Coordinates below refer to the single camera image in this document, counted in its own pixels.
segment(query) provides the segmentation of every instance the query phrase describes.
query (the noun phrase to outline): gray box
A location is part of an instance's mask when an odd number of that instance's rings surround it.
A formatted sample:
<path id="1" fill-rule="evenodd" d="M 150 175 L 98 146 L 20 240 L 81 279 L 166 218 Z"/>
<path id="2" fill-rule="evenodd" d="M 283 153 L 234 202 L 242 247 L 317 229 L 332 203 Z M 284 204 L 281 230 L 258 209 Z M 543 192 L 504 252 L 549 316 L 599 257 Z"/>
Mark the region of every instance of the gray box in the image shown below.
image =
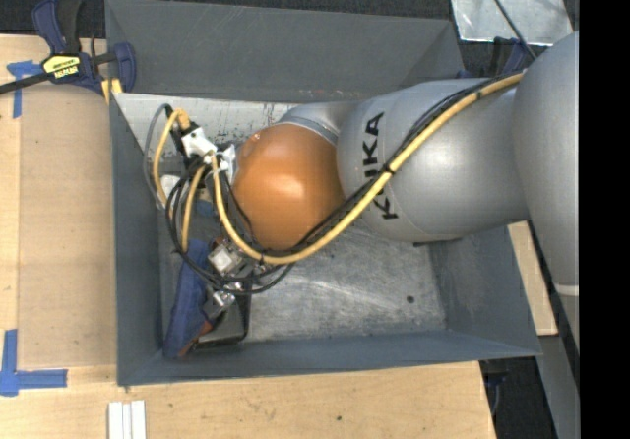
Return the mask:
<path id="1" fill-rule="evenodd" d="M 364 99 L 453 78 L 462 68 L 452 26 L 444 21 L 144 0 L 106 5 L 108 42 L 134 45 L 135 91 L 143 94 L 291 104 Z M 314 31 L 318 41 L 296 40 L 314 38 Z M 239 70 L 221 71 L 216 59 Z M 163 215 L 143 178 L 142 125 L 125 106 L 146 105 L 149 118 L 156 101 L 120 99 L 110 105 L 120 385 L 540 352 L 507 228 L 415 248 L 370 239 L 358 223 L 330 252 L 307 259 L 252 301 L 251 332 L 243 342 L 180 361 L 163 358 L 173 263 Z"/>

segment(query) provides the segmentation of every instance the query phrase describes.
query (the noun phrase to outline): blue fabric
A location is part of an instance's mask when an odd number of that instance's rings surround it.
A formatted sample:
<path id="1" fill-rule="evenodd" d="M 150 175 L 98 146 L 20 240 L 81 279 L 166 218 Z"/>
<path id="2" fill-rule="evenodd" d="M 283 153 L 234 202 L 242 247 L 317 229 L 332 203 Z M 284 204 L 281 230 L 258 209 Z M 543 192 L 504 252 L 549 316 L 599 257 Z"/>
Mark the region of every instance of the blue fabric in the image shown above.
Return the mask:
<path id="1" fill-rule="evenodd" d="M 204 241 L 191 239 L 188 257 L 197 265 L 205 266 L 210 249 Z M 178 353 L 197 338 L 206 321 L 203 306 L 206 302 L 206 284 L 184 261 L 179 271 L 175 302 L 170 310 L 170 322 L 162 351 L 167 358 Z"/>

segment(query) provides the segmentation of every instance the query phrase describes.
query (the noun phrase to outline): wooden table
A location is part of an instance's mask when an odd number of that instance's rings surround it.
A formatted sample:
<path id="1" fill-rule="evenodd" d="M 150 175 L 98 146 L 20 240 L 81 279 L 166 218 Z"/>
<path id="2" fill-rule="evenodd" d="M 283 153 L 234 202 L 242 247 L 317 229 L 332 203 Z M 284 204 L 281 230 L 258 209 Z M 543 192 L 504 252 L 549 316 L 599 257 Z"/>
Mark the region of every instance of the wooden table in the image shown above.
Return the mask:
<path id="1" fill-rule="evenodd" d="M 0 35 L 0 83 L 7 63 L 47 54 L 36 36 Z M 477 362 L 117 387 L 105 102 L 49 83 L 23 98 L 14 119 L 14 95 L 0 96 L 0 334 L 18 328 L 18 367 L 61 364 L 68 387 L 0 397 L 0 437 L 103 438 L 107 404 L 136 400 L 151 439 L 496 437 Z M 512 227 L 517 257 L 538 332 L 553 334 L 526 229 Z"/>

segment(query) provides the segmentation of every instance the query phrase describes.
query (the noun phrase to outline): yellow cable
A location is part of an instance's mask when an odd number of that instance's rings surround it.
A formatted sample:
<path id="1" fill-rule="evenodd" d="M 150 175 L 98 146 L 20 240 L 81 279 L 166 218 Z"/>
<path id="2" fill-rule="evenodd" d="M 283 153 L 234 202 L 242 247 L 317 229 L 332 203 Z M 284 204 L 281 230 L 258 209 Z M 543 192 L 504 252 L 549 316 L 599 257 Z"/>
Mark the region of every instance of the yellow cable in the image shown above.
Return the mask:
<path id="1" fill-rule="evenodd" d="M 188 129 L 190 127 L 190 119 L 188 118 L 188 114 L 182 108 L 176 108 L 166 120 L 166 125 L 164 126 L 164 130 L 161 132 L 161 136 L 159 137 L 159 141 L 157 142 L 156 147 L 156 155 L 154 157 L 154 165 L 153 165 L 153 177 L 154 183 L 156 185 L 157 195 L 161 199 L 161 201 L 166 206 L 166 193 L 164 192 L 163 187 L 161 186 L 161 182 L 159 180 L 159 158 L 161 157 L 161 153 L 164 150 L 164 146 L 166 145 L 166 140 L 168 140 L 168 133 L 173 128 L 175 124 L 175 120 L 179 122 L 179 125 L 183 130 Z"/>
<path id="2" fill-rule="evenodd" d="M 385 184 L 392 178 L 393 172 L 396 172 L 403 163 L 438 129 L 440 129 L 446 122 L 448 122 L 455 115 L 460 113 L 462 110 L 472 105 L 474 102 L 478 101 L 484 96 L 487 96 L 492 93 L 496 93 L 497 91 L 501 91 L 504 88 L 517 84 L 523 78 L 523 74 L 513 75 L 511 77 L 506 77 L 500 81 L 488 84 L 484 88 L 480 89 L 476 93 L 469 94 L 463 97 L 460 101 L 451 106 L 444 113 L 440 114 L 435 120 L 433 120 L 426 128 L 424 128 L 420 134 L 415 137 L 415 139 L 400 153 L 398 154 L 394 160 L 390 163 L 389 167 L 392 172 L 384 171 L 378 177 L 374 185 L 363 195 L 363 197 L 359 200 L 359 202 L 350 210 L 346 216 L 339 221 L 335 227 L 333 227 L 329 232 L 327 232 L 324 236 L 322 236 L 318 241 L 313 243 L 310 246 L 296 252 L 294 254 L 285 255 L 281 257 L 274 257 L 270 255 L 263 255 L 257 250 L 250 247 L 243 239 L 239 236 L 239 234 L 234 230 L 227 213 L 225 212 L 225 206 L 223 205 L 223 196 L 221 192 L 221 184 L 219 181 L 219 164 L 217 162 L 217 157 L 215 155 L 211 156 L 212 166 L 213 166 L 213 175 L 214 175 L 214 184 L 215 184 L 215 203 L 217 205 L 217 209 L 219 211 L 220 220 L 225 227 L 225 230 L 232 238 L 234 243 L 248 256 L 258 261 L 262 261 L 268 264 L 272 264 L 274 266 L 282 266 L 286 264 L 291 264 L 297 262 L 301 259 L 309 257 L 314 254 L 328 243 L 330 243 L 333 239 L 339 236 L 346 228 L 348 228 L 365 210 L 369 204 L 374 200 L 374 198 L 378 195 L 378 193 L 385 187 Z"/>
<path id="3" fill-rule="evenodd" d="M 188 196 L 186 197 L 186 206 L 184 208 L 184 219 L 181 225 L 181 247 L 184 252 L 188 251 L 188 228 L 190 227 L 190 213 L 193 206 L 193 199 L 195 198 L 197 185 L 199 185 L 199 180 L 201 180 L 205 169 L 205 167 L 201 166 L 195 172 L 195 176 L 193 176 L 193 179 L 190 181 L 190 186 L 188 187 Z"/>

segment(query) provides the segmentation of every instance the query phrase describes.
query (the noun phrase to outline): blue tape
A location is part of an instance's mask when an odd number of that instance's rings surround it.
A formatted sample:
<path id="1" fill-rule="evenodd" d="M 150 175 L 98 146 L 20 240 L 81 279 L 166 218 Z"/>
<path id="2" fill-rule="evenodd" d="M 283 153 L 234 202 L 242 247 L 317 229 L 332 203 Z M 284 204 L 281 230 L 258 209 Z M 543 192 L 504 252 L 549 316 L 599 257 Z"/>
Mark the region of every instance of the blue tape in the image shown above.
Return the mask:
<path id="1" fill-rule="evenodd" d="M 65 388 L 68 386 L 68 369 L 44 371 L 18 371 L 18 331 L 4 333 L 4 354 L 0 371 L 0 396 L 15 397 L 20 390 L 34 388 Z"/>
<path id="2" fill-rule="evenodd" d="M 32 60 L 20 61 L 18 63 L 9 63 L 7 70 L 13 75 L 17 81 L 22 77 L 29 77 L 30 75 L 38 75 L 43 70 L 41 67 L 33 63 Z M 22 115 L 22 90 L 18 89 L 13 96 L 13 118 L 17 119 Z"/>

